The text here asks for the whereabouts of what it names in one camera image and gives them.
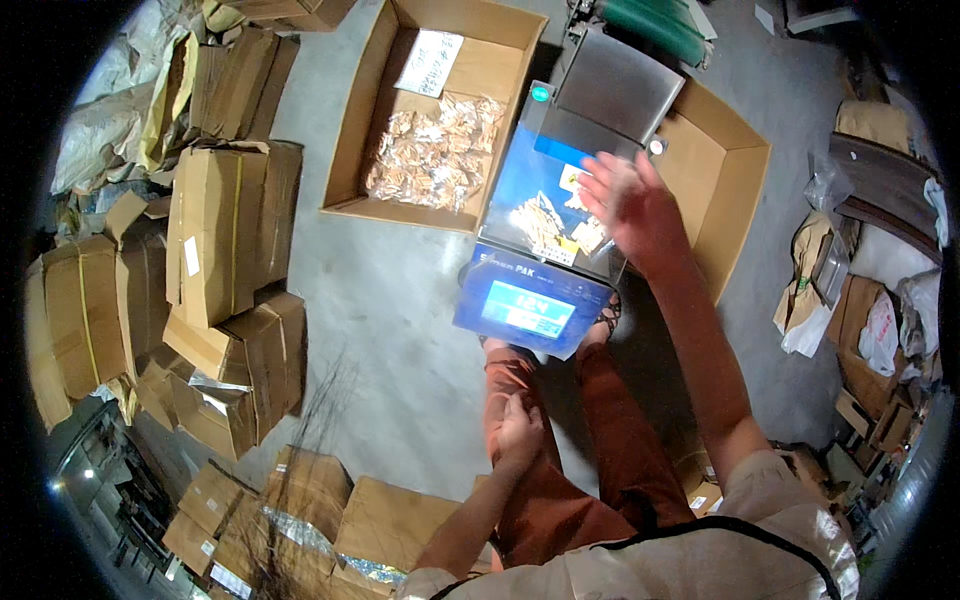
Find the display number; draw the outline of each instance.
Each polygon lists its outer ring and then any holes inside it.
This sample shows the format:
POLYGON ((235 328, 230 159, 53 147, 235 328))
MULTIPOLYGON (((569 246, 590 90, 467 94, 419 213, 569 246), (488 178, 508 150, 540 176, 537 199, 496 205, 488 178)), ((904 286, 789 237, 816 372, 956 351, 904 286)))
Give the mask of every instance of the display number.
POLYGON ((542 315, 545 315, 547 309, 550 308, 550 304, 548 302, 538 300, 533 296, 524 296, 522 294, 516 297, 516 305, 523 310, 538 311, 542 315))

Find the left hand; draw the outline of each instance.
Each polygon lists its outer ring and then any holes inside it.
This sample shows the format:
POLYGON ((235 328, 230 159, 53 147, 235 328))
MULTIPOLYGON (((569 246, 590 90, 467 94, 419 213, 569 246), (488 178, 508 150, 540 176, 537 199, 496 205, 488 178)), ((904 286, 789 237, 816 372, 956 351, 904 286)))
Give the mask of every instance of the left hand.
POLYGON ((503 422, 496 434, 500 461, 528 469, 543 446, 543 419, 540 409, 523 409, 519 394, 510 396, 503 408, 503 422))

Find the black trim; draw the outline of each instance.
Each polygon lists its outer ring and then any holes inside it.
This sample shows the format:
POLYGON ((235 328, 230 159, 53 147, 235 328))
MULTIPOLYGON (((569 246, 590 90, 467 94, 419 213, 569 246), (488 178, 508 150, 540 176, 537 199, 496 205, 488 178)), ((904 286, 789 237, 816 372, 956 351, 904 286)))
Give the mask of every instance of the black trim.
POLYGON ((776 546, 780 550, 789 552, 794 556, 805 560, 810 566, 816 569, 817 573, 820 574, 820 577, 824 580, 824 585, 827 587, 827 593, 829 594, 832 600, 841 600, 840 589, 836 586, 836 583, 833 581, 833 576, 830 575, 829 569, 820 562, 816 556, 811 552, 807 552, 800 546, 790 541, 787 541, 776 534, 772 534, 762 527, 758 527, 753 523, 748 523, 745 520, 735 518, 733 516, 704 516, 703 518, 698 518, 696 520, 690 521, 688 523, 681 523, 679 525, 674 525, 672 527, 664 527, 658 529, 654 532, 653 535, 644 536, 636 535, 632 538, 627 538, 626 540, 621 541, 611 541, 608 543, 595 543, 590 547, 593 548, 605 548, 607 550, 622 550, 626 547, 647 541, 647 540, 660 540, 663 538, 673 538, 676 536, 682 536, 684 534, 693 533, 695 531, 703 531, 705 529, 726 529, 727 531, 732 531, 734 533, 740 534, 742 536, 747 536, 748 538, 753 538, 757 541, 762 541, 764 543, 769 543, 773 546, 776 546))
POLYGON ((450 584, 450 585, 447 586, 446 588, 443 588, 443 589, 441 589, 440 591, 438 591, 437 593, 435 593, 435 594, 433 594, 432 596, 430 596, 430 600, 443 600, 444 598, 446 598, 446 596, 447 596, 451 591, 453 591, 454 589, 462 586, 463 584, 465 584, 465 583, 468 582, 468 581, 473 581, 473 579, 464 579, 464 580, 458 581, 458 582, 456 582, 456 583, 454 583, 454 584, 450 584))

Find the gray floor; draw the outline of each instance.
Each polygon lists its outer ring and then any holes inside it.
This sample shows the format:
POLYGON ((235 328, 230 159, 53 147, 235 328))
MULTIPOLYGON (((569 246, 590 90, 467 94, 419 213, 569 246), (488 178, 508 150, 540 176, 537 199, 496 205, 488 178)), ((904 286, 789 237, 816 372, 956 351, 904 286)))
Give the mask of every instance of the gray floor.
MULTIPOLYGON (((560 44, 563 0, 506 1, 549 15, 542 41, 560 44)), ((378 4, 361 0, 335 34, 301 36, 273 128, 274 138, 305 148, 288 286, 307 303, 304 414, 321 407, 322 421, 331 426, 310 429, 304 443, 339 456, 354 478, 368 474, 462 500, 474 476, 490 470, 480 429, 483 353, 475 335, 450 325, 457 271, 474 240, 318 212, 348 87, 378 4), (334 372, 333 385, 318 396, 334 372)), ((767 8, 777 14, 778 5, 767 8)), ((823 343, 813 359, 784 354, 771 318, 792 277, 791 238, 809 210, 802 194, 807 153, 826 149, 842 99, 837 53, 770 36, 754 18, 752 2, 722 0, 706 12, 719 39, 711 67, 694 77, 774 145, 763 198, 720 311, 767 435, 822 446, 837 423, 834 353, 823 343)), ((649 290, 628 277, 623 296, 626 316, 613 351, 624 377, 664 436, 688 431, 683 382, 649 290)), ((552 361, 541 378, 565 470, 596 492, 570 366, 552 361)), ((236 466, 237 474, 262 482, 276 451, 302 426, 302 419, 284 419, 236 466)), ((181 457, 199 463, 209 455, 182 432, 171 437, 167 443, 184 447, 181 457)))

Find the hand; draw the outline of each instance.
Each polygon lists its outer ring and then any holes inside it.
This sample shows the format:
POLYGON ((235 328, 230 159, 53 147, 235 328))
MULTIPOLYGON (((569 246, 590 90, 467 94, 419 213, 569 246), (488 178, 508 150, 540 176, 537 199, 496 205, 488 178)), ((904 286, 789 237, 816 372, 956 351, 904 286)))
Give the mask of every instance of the hand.
POLYGON ((605 152, 584 158, 577 181, 584 206, 648 279, 690 255, 677 201, 643 152, 636 164, 605 152))
POLYGON ((543 419, 540 409, 523 409, 519 394, 510 396, 503 407, 503 422, 496 434, 500 450, 498 464, 507 463, 526 471, 537 458, 543 446, 543 419))

